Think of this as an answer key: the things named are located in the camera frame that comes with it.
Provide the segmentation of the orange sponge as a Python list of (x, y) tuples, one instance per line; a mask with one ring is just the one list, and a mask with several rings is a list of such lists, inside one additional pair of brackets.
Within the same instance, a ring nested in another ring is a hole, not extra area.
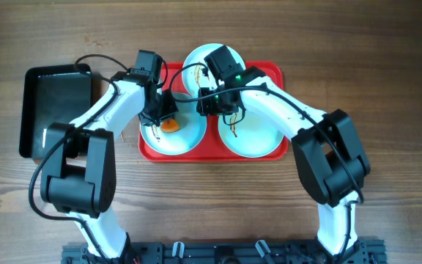
[(163, 133), (174, 133), (180, 130), (179, 123), (174, 119), (168, 119), (160, 124), (160, 130)]

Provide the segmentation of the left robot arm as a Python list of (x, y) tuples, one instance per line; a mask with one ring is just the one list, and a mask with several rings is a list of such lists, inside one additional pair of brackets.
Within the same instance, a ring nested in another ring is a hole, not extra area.
[(87, 259), (132, 263), (130, 237), (111, 207), (116, 190), (114, 142), (140, 116), (156, 125), (163, 111), (160, 72), (129, 70), (109, 79), (105, 94), (69, 123), (51, 124), (44, 156), (32, 178), (42, 200), (58, 211), (54, 221), (73, 221), (87, 242)]

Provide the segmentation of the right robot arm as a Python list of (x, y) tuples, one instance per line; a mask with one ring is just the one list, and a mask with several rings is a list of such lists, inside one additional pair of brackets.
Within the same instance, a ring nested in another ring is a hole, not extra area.
[(229, 114), (231, 106), (254, 113), (274, 125), (292, 143), (300, 182), (318, 204), (317, 239), (340, 260), (358, 239), (355, 207), (364, 201), (363, 181), (369, 160), (351, 117), (337, 109), (328, 114), (311, 108), (278, 87), (257, 67), (204, 70), (212, 84), (199, 93)]

